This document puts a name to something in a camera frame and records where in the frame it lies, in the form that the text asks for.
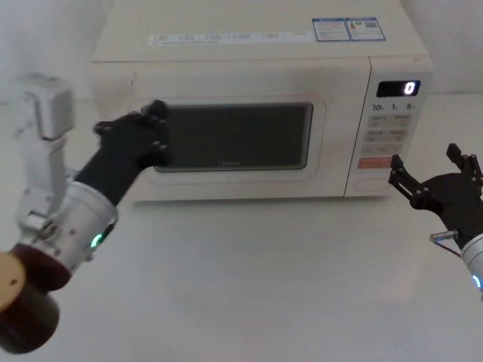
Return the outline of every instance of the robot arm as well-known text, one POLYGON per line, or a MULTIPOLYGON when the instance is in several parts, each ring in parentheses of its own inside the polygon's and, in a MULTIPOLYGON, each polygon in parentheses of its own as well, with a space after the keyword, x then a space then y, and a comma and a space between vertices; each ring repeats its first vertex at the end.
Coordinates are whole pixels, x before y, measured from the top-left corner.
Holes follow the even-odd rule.
POLYGON ((92 259, 117 221, 116 206, 139 173, 169 160, 168 111, 155 101, 141 113, 97 124, 100 148, 66 187, 62 146, 72 118, 52 139, 41 130, 71 115, 68 88, 31 75, 20 80, 19 89, 29 90, 29 97, 23 95, 29 102, 20 104, 20 114, 28 121, 36 119, 37 126, 35 132, 25 128, 20 135, 29 190, 20 203, 20 241, 9 253, 0 253, 0 346, 15 354, 39 348, 54 334, 59 310, 48 293, 64 287, 78 267, 92 259), (56 114, 58 107, 69 111, 56 114), (29 134, 25 141, 24 134, 29 134), (44 203, 33 202, 39 199, 44 203))
POLYGON ((460 169, 419 183, 405 169, 398 155, 392 158, 391 183, 417 210, 429 210, 439 216, 447 232, 431 236, 435 244, 453 238, 461 249, 461 259, 483 293, 483 174, 476 155, 462 155, 454 143, 446 152, 460 169))

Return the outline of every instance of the control button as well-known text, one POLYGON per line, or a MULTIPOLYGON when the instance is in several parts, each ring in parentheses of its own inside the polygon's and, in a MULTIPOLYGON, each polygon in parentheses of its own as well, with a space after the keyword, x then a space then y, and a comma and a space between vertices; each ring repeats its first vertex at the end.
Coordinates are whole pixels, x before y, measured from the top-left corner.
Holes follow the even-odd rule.
POLYGON ((357 168, 359 170, 390 168, 392 157, 363 157, 359 159, 357 168))
POLYGON ((402 143, 367 144, 362 146, 362 156, 395 155, 402 152, 402 143))
POLYGON ((363 192, 383 191, 389 187, 387 177, 368 177, 355 182, 354 189, 363 192))
POLYGON ((408 130, 386 130, 383 137, 386 141, 401 142, 406 139, 408 130))
POLYGON ((369 118, 369 127, 409 127, 411 121, 413 120, 413 115, 372 115, 369 118))
POLYGON ((402 142, 408 136, 408 130, 368 130, 364 141, 372 142, 402 142))
POLYGON ((412 120, 413 115, 393 115, 391 125, 388 127, 409 127, 412 120))
POLYGON ((385 127, 389 118, 389 115, 372 115, 369 118, 369 127, 385 127))
POLYGON ((365 133, 365 142, 381 142, 384 135, 383 130, 368 130, 365 133))

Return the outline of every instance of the digital display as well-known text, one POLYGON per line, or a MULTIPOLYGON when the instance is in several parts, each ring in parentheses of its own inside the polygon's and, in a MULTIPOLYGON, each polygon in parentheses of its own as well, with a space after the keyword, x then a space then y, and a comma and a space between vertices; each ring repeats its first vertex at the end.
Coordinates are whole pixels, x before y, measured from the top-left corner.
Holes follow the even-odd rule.
POLYGON ((377 97, 414 97, 420 90, 421 81, 382 81, 377 97))

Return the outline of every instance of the microwave control panel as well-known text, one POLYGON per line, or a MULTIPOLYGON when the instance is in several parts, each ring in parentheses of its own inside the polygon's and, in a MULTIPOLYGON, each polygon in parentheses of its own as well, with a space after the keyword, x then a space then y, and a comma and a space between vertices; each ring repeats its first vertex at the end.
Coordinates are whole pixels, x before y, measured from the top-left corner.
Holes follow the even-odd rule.
POLYGON ((361 114, 346 196, 363 196, 369 192, 385 195, 389 191, 392 156, 399 154, 404 158, 408 153, 431 82, 432 67, 428 58, 416 60, 420 60, 420 64, 415 62, 415 69, 400 72, 394 72, 394 68, 390 72, 389 65, 374 66, 377 61, 371 60, 373 72, 361 114))

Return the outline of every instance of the green indicator light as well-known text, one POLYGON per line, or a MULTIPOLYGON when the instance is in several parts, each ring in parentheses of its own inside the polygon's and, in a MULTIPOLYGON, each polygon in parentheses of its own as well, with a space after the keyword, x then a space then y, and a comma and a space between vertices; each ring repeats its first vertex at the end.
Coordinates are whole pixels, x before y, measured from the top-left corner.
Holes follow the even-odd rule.
POLYGON ((94 239, 92 239, 91 247, 98 247, 103 239, 103 235, 99 234, 94 239))

